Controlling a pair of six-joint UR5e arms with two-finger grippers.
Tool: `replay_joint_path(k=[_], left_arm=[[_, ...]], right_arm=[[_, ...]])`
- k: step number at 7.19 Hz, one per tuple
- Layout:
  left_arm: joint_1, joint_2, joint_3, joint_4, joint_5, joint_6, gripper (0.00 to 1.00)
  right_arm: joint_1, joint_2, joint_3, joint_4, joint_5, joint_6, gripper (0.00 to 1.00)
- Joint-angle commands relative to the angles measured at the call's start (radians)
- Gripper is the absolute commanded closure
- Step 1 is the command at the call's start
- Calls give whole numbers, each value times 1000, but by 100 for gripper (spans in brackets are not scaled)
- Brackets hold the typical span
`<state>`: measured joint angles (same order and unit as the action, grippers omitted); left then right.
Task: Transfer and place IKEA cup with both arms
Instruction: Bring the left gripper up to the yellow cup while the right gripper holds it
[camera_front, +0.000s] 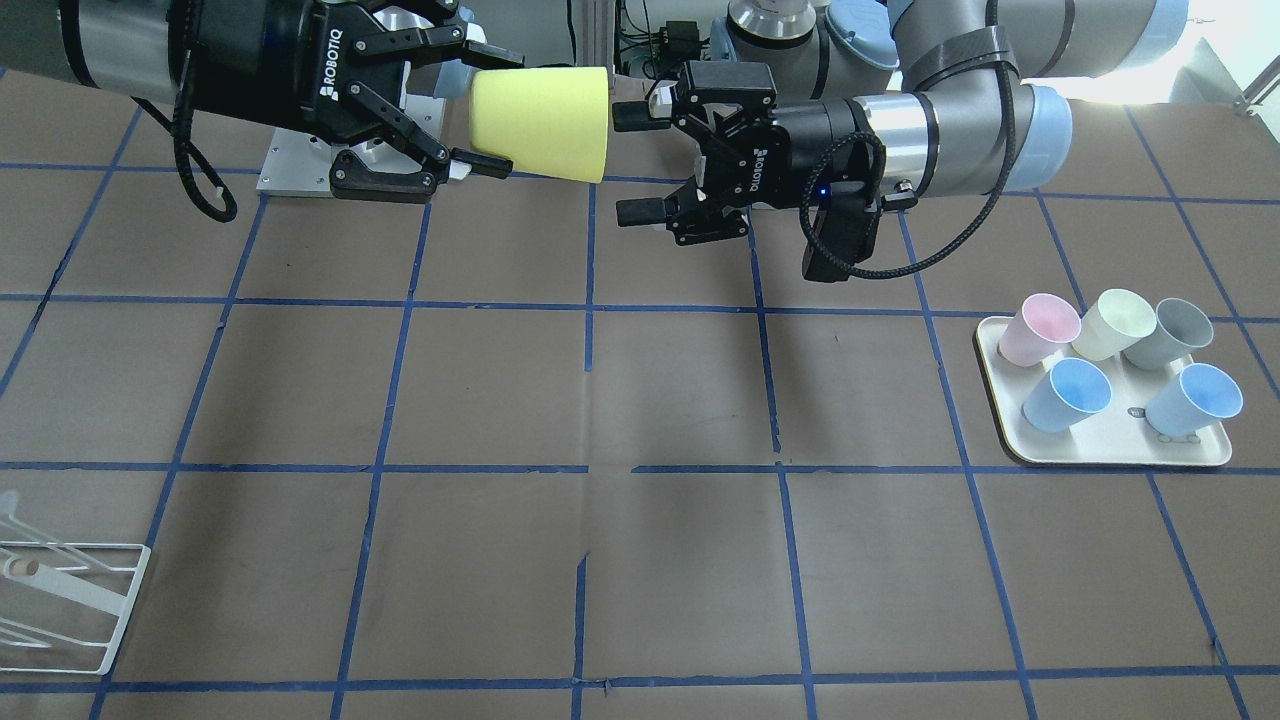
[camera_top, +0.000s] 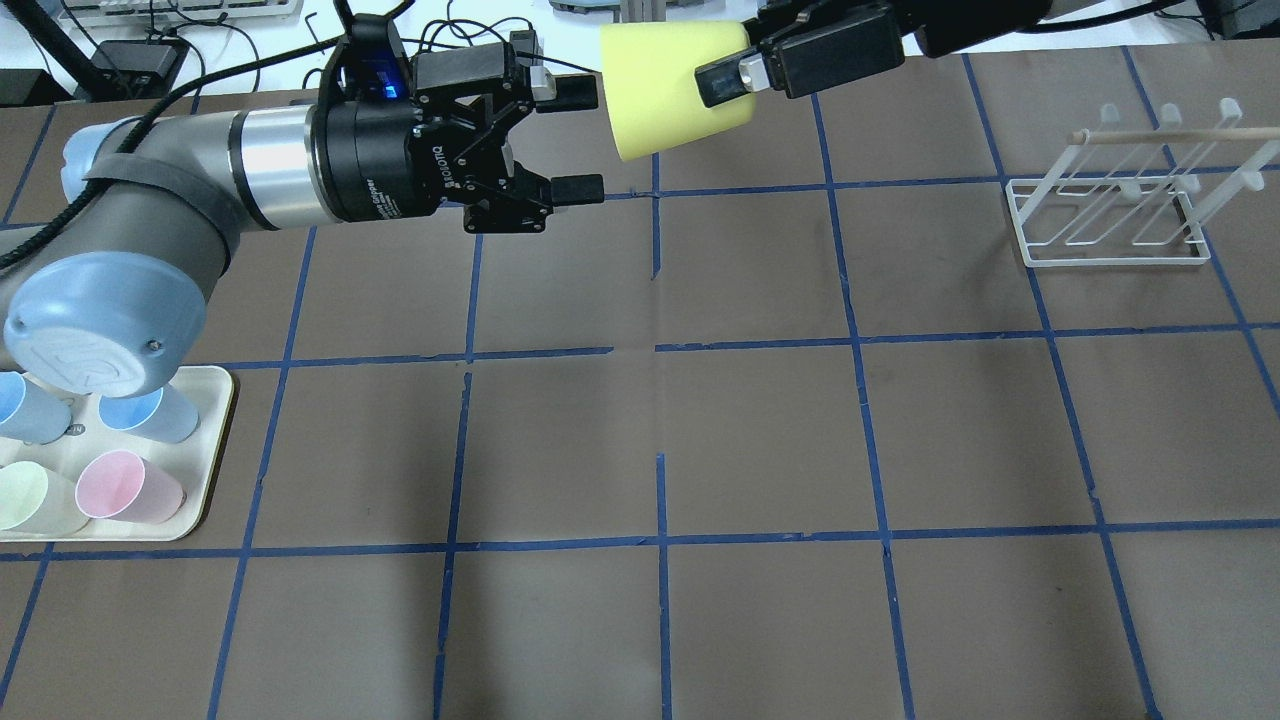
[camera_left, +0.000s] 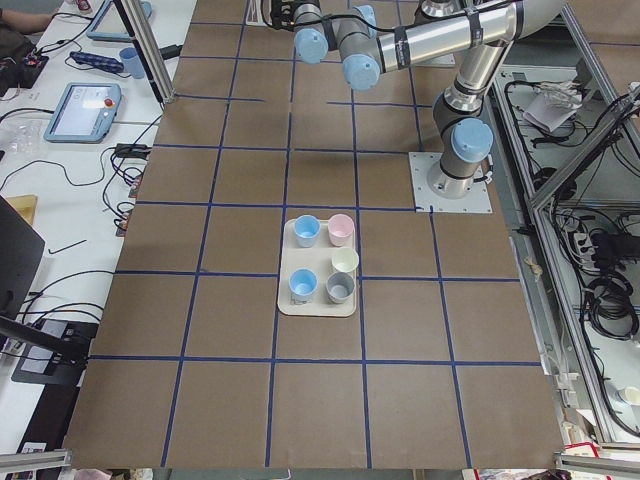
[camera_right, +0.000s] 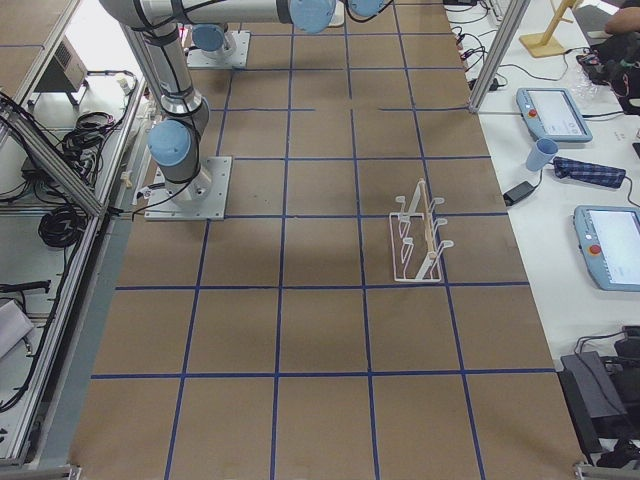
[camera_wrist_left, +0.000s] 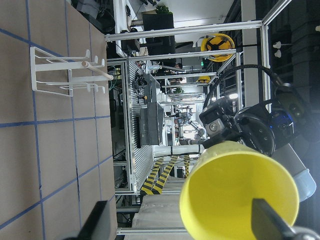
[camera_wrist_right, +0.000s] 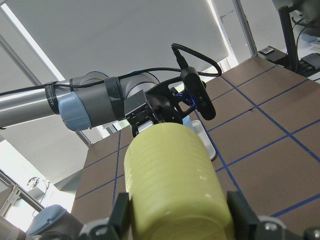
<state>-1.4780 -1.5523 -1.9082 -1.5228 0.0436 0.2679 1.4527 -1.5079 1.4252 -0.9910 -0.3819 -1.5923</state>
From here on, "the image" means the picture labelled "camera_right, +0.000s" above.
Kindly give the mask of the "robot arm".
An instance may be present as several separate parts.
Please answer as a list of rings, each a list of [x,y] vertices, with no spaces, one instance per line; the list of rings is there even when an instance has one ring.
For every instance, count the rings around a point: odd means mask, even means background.
[[[231,52],[229,22],[292,24],[308,34],[320,33],[330,25],[341,25],[346,13],[364,23],[380,14],[390,1],[206,1],[185,8],[184,23],[194,24],[192,40],[203,52]]]
[[[170,199],[200,200],[212,186],[200,154],[209,105],[194,86],[180,40],[179,26],[211,32],[202,50],[220,50],[229,22],[292,24],[306,33],[326,29],[334,1],[103,1],[102,7],[123,29],[141,37],[136,60],[159,87],[165,119],[148,136],[149,151],[160,168]]]

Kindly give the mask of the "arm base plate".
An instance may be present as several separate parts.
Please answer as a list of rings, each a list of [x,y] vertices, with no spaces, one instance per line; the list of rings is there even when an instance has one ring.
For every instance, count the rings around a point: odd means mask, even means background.
[[[206,157],[200,161],[200,173],[182,190],[181,186],[166,183],[160,168],[156,168],[155,182],[163,183],[149,196],[151,207],[143,211],[149,221],[223,220],[231,177],[232,157]]]
[[[248,59],[249,31],[195,29],[193,49],[187,55],[190,69],[244,69]]]

